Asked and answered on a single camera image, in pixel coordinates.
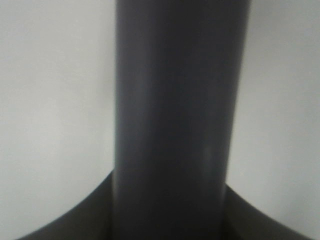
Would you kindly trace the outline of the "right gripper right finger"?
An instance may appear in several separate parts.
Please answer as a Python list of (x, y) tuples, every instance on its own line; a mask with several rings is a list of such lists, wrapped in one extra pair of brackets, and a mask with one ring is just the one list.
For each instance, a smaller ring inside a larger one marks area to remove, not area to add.
[(306, 240), (308, 237), (277, 222), (226, 186), (223, 211), (225, 240)]

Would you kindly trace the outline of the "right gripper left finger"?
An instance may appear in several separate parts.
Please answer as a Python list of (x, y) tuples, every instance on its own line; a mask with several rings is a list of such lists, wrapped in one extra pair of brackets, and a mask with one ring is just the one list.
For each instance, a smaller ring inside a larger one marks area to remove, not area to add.
[(23, 236), (22, 240), (111, 240), (112, 174), (62, 216)]

